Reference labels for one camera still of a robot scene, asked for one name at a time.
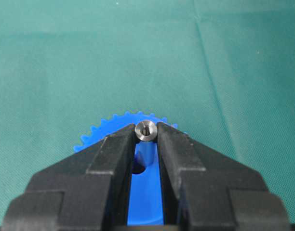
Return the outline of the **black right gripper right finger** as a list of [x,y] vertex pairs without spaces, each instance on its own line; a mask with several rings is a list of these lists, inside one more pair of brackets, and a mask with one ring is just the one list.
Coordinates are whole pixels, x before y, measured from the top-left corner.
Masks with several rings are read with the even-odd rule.
[[183,231],[288,231],[282,200],[261,174],[158,123],[165,224]]

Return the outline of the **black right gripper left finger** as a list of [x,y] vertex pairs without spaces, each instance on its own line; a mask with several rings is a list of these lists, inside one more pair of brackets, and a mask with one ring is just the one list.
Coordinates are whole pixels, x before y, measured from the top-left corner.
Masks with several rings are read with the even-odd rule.
[[35,173],[11,201],[4,231],[101,231],[127,222],[134,125]]

